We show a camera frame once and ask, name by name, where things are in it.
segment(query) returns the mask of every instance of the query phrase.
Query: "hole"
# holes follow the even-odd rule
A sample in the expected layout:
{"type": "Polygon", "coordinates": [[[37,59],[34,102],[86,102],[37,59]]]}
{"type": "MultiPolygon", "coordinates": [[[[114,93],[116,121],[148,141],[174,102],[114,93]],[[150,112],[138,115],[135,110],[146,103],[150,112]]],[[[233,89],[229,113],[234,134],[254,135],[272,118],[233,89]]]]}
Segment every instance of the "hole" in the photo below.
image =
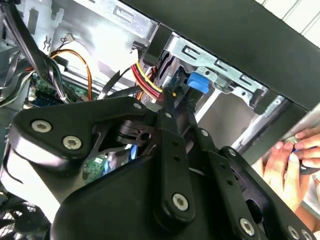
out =
{"type": "Polygon", "coordinates": [[[31,9],[29,12],[29,20],[28,20],[28,30],[30,34],[35,35],[37,22],[38,22],[39,12],[35,9],[31,9]]]}
{"type": "Polygon", "coordinates": [[[263,220],[262,211],[260,207],[256,204],[255,201],[248,199],[245,201],[246,205],[248,206],[248,209],[251,213],[251,216],[256,224],[259,224],[263,220]]]}
{"type": "Polygon", "coordinates": [[[180,158],[177,155],[174,155],[173,159],[176,160],[177,162],[180,162],[180,158]]]}
{"type": "Polygon", "coordinates": [[[176,201],[178,202],[178,204],[180,206],[183,206],[185,204],[184,201],[181,198],[177,198],[176,201]]]}
{"type": "Polygon", "coordinates": [[[244,227],[247,229],[247,230],[250,230],[251,228],[250,228],[250,225],[248,224],[248,223],[245,223],[244,224],[244,227]]]}
{"type": "Polygon", "coordinates": [[[42,130],[47,129],[46,125],[44,125],[42,123],[39,123],[36,126],[38,127],[38,129],[42,129],[42,130]]]}
{"type": "Polygon", "coordinates": [[[75,146],[77,145],[77,142],[75,140],[68,140],[68,144],[70,144],[71,146],[75,146]]]}
{"type": "Polygon", "coordinates": [[[233,185],[234,185],[233,182],[232,182],[231,180],[229,180],[229,179],[228,179],[226,182],[227,182],[230,186],[233,186],[233,185]]]}
{"type": "Polygon", "coordinates": [[[147,141],[150,137],[151,137],[150,133],[145,132],[145,133],[142,133],[142,134],[141,134],[140,140],[141,140],[141,141],[147,141]]]}

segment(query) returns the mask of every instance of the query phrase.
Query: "green circuit board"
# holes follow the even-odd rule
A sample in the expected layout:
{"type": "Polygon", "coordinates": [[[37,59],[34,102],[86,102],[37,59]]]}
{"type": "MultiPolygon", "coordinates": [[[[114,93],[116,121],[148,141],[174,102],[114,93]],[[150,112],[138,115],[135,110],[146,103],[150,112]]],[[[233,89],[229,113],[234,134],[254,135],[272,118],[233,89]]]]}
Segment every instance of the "green circuit board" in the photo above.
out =
{"type": "Polygon", "coordinates": [[[98,157],[89,159],[85,162],[82,178],[86,184],[89,184],[102,176],[106,161],[107,157],[105,155],[99,155],[98,157]]]}
{"type": "MultiPolygon", "coordinates": [[[[49,96],[56,97],[59,99],[59,96],[57,95],[57,91],[55,88],[42,80],[39,76],[32,76],[32,80],[30,81],[31,88],[34,89],[35,92],[42,92],[45,94],[48,94],[49,96]]],[[[74,84],[71,84],[69,82],[64,81],[62,83],[64,86],[68,87],[70,90],[72,90],[76,95],[78,95],[80,98],[82,98],[84,101],[88,100],[88,90],[78,87],[74,84]]],[[[97,94],[92,94],[92,98],[96,99],[97,94]]]]}

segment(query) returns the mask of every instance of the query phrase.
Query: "black wire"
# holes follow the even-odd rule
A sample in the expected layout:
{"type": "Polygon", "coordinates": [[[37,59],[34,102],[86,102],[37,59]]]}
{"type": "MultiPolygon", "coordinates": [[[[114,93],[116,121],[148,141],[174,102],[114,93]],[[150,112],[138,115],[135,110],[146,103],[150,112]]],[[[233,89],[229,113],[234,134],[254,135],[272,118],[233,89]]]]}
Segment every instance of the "black wire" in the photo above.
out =
{"type": "Polygon", "coordinates": [[[11,93],[9,96],[7,96],[4,100],[2,100],[2,101],[0,102],[0,108],[1,108],[2,106],[5,106],[9,101],[11,101],[13,98],[15,98],[15,97],[17,96],[20,88],[23,88],[22,80],[25,78],[25,76],[26,76],[27,74],[29,74],[29,73],[28,73],[28,72],[22,73],[22,74],[19,76],[18,81],[17,81],[17,83],[16,83],[16,86],[15,86],[14,90],[12,91],[12,93],[11,93]]]}
{"type": "Polygon", "coordinates": [[[122,89],[119,91],[115,91],[112,94],[108,95],[106,98],[115,98],[115,97],[124,97],[124,96],[128,96],[131,94],[137,94],[142,92],[142,89],[140,86],[132,86],[132,87],[128,87],[126,89],[122,89]]]}
{"type": "Polygon", "coordinates": [[[68,43],[68,40],[66,37],[60,38],[60,41],[62,42],[61,45],[55,50],[55,52],[59,51],[64,45],[68,43]]]}
{"type": "Polygon", "coordinates": [[[81,97],[79,97],[74,91],[72,91],[67,86],[63,85],[62,74],[60,72],[58,64],[52,58],[50,58],[50,61],[51,61],[53,71],[54,71],[53,85],[54,85],[59,97],[65,98],[66,94],[67,94],[67,99],[66,99],[67,102],[66,103],[83,102],[84,100],[81,97]]]}
{"type": "Polygon", "coordinates": [[[118,82],[130,69],[131,67],[128,67],[122,74],[120,74],[120,71],[118,71],[115,75],[113,75],[110,80],[104,85],[97,99],[105,99],[108,96],[108,92],[113,88],[116,82],[118,82]]]}
{"type": "Polygon", "coordinates": [[[45,58],[21,19],[14,1],[0,1],[0,7],[5,16],[4,25],[14,36],[15,43],[19,46],[20,51],[41,78],[48,79],[49,72],[45,58]]]}

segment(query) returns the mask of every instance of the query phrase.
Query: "wire bundle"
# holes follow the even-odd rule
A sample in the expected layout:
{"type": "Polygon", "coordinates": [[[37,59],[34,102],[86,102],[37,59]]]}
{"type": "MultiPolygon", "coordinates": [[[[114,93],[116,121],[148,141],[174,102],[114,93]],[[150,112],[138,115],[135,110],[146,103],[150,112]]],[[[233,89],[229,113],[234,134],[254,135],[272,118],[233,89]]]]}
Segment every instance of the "wire bundle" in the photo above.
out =
{"type": "Polygon", "coordinates": [[[156,86],[142,71],[139,63],[132,65],[131,67],[133,75],[136,79],[136,83],[140,86],[140,88],[148,94],[153,99],[158,99],[160,96],[160,93],[162,92],[162,89],[156,86]]]}
{"type": "Polygon", "coordinates": [[[4,100],[0,101],[0,108],[11,104],[14,100],[16,100],[20,93],[22,92],[27,80],[32,76],[32,74],[35,72],[35,70],[29,72],[28,74],[22,73],[18,79],[18,82],[13,90],[13,92],[6,97],[4,100]]]}
{"type": "Polygon", "coordinates": [[[88,77],[88,99],[91,101],[92,100],[92,75],[86,60],[79,53],[77,53],[72,49],[56,50],[52,52],[51,57],[54,59],[55,57],[57,57],[62,53],[70,53],[77,56],[81,60],[81,62],[85,65],[87,77],[88,77]]]}

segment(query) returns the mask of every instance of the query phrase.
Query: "silver screw head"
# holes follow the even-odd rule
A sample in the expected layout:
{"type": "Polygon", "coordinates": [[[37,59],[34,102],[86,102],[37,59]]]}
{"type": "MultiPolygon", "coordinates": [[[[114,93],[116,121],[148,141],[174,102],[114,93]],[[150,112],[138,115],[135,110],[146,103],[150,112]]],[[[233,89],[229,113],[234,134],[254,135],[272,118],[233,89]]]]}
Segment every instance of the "silver screw head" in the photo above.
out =
{"type": "Polygon", "coordinates": [[[229,148],[228,151],[232,156],[236,156],[236,152],[232,148],[229,148]]]}
{"type": "Polygon", "coordinates": [[[35,130],[38,133],[47,133],[52,129],[51,124],[44,120],[34,121],[33,123],[31,123],[31,127],[33,130],[35,130]]]}
{"type": "Polygon", "coordinates": [[[70,149],[70,150],[77,150],[82,146],[81,140],[76,136],[66,136],[62,140],[62,143],[67,149],[70,149]]]}
{"type": "Polygon", "coordinates": [[[170,113],[168,113],[168,112],[166,112],[164,115],[166,115],[168,118],[172,118],[172,116],[171,116],[171,114],[170,113]]]}
{"type": "Polygon", "coordinates": [[[202,133],[204,136],[206,136],[206,137],[209,136],[209,134],[208,134],[208,132],[207,132],[206,130],[201,130],[201,133],[202,133]]]}
{"type": "Polygon", "coordinates": [[[134,103],[133,106],[137,109],[142,109],[142,106],[138,103],[134,103]]]}
{"type": "Polygon", "coordinates": [[[253,235],[255,235],[254,226],[252,226],[251,222],[249,222],[247,219],[241,218],[240,219],[240,226],[244,230],[244,232],[246,234],[248,234],[249,236],[252,237],[253,235]]]}
{"type": "Polygon", "coordinates": [[[312,236],[306,230],[302,229],[301,232],[306,240],[312,240],[312,236]]]}
{"type": "Polygon", "coordinates": [[[180,193],[175,193],[172,197],[173,204],[176,206],[177,209],[180,211],[187,211],[189,208],[188,200],[185,196],[180,193]]]}
{"type": "Polygon", "coordinates": [[[296,239],[296,240],[299,240],[300,239],[300,236],[299,236],[299,233],[292,227],[292,226],[288,226],[288,231],[290,233],[290,235],[296,239]]]}
{"type": "Polygon", "coordinates": [[[274,104],[275,105],[279,105],[281,103],[281,100],[280,99],[276,99],[275,101],[274,101],[274,104]]]}

